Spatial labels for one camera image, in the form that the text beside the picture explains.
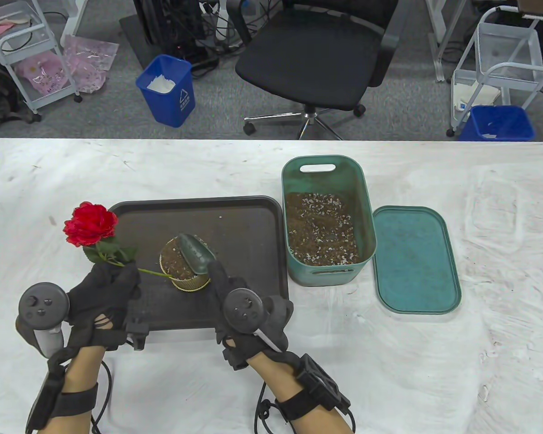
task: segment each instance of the black glove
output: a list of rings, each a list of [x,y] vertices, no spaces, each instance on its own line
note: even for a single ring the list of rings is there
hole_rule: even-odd
[[[211,279],[211,301],[215,316],[217,343],[224,344],[224,359],[229,362],[234,370],[246,368],[248,366],[247,359],[251,359],[251,357],[270,349],[270,347],[259,337],[245,335],[231,327],[224,316],[223,305],[225,298],[231,291],[237,288],[249,289],[249,287],[243,277],[229,277],[219,261],[211,262],[208,264],[207,269]],[[288,338],[283,333],[283,329],[290,320],[290,316],[291,312],[288,312],[285,323],[280,325],[281,330],[278,330],[281,338],[277,340],[276,345],[282,351],[288,349]],[[228,340],[233,340],[235,347],[228,345]]]
[[[98,263],[76,287],[68,292],[71,308],[67,320],[72,327],[65,348],[48,360],[51,370],[74,358],[83,347],[102,346],[113,351],[127,341],[123,323],[127,316],[129,299],[140,296],[138,285],[141,281],[134,262],[124,267]],[[95,318],[104,314],[112,321],[110,330],[97,329],[104,323]]]
[[[70,325],[93,324],[100,314],[112,321],[113,329],[122,329],[129,299],[139,298],[139,270],[134,262],[124,267],[104,263],[92,266],[85,279],[68,292]]]

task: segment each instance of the black chair seat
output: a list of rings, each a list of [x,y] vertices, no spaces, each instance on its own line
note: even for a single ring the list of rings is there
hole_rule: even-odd
[[[297,103],[352,110],[366,91],[380,43],[376,32],[346,18],[287,9],[253,38],[236,72]]]

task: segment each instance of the green trowel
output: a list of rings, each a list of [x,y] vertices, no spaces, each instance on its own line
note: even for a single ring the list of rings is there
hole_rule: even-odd
[[[215,255],[195,235],[177,235],[179,249],[189,268],[197,275],[207,274],[207,264],[215,260]]]

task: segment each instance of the red rose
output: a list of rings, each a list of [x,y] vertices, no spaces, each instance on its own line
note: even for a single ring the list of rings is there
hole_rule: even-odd
[[[64,222],[63,231],[71,244],[91,246],[104,238],[114,237],[114,227],[118,222],[115,213],[102,205],[82,202],[72,212],[72,219]]]

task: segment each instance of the small pot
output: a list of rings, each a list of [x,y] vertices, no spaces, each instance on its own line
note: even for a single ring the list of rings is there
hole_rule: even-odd
[[[177,240],[177,237],[169,240],[165,244],[165,246],[167,246],[168,244],[170,244],[173,241],[176,242],[176,240]],[[164,272],[165,274],[169,274],[166,271],[166,268],[163,265],[162,254],[159,255],[159,266],[161,267],[162,272]],[[185,291],[185,292],[199,291],[199,290],[205,288],[207,286],[207,284],[210,282],[209,275],[207,275],[207,274],[195,275],[194,277],[191,277],[189,279],[169,278],[169,280],[171,281],[171,283],[173,283],[173,285],[177,289],[180,289],[181,291]]]

